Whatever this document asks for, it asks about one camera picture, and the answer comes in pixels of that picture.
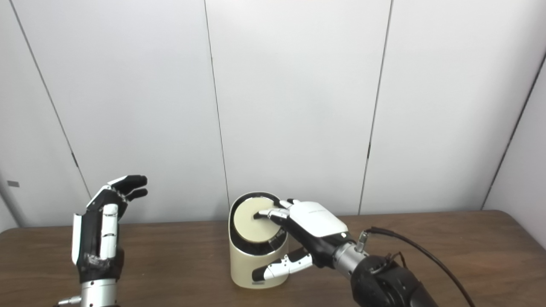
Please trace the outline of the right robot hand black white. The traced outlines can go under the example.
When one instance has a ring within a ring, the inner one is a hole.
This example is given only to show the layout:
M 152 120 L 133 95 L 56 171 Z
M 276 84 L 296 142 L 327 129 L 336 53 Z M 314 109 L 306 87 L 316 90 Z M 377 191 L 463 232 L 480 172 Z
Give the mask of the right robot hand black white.
M 356 243 L 347 225 L 317 202 L 280 200 L 274 208 L 260 210 L 253 218 L 269 219 L 302 245 L 300 249 L 253 270 L 254 282 L 294 274 L 310 266 L 335 269 L 341 248 Z

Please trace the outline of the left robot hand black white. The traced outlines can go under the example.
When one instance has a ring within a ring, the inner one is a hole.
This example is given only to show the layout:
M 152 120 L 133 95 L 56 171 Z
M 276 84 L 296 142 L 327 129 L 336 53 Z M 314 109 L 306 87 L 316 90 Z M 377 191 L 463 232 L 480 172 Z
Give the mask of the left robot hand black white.
M 74 214 L 71 259 L 80 284 L 119 280 L 125 252 L 119 247 L 119 220 L 129 202 L 148 194 L 148 177 L 127 175 L 109 181 L 92 197 L 84 214 Z

